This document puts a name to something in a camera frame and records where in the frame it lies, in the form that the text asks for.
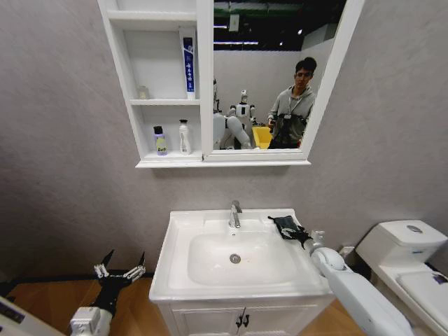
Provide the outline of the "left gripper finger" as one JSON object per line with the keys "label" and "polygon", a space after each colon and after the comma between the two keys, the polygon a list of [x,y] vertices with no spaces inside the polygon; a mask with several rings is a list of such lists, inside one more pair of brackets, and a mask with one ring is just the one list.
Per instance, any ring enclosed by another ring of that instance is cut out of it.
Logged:
{"label": "left gripper finger", "polygon": [[124,278],[128,281],[136,281],[140,279],[146,272],[145,253],[142,253],[141,258],[136,267],[132,268],[124,274]]}
{"label": "left gripper finger", "polygon": [[114,249],[112,249],[109,253],[107,253],[99,264],[94,265],[94,272],[98,279],[109,277],[109,272],[106,266],[110,262],[113,253]]}

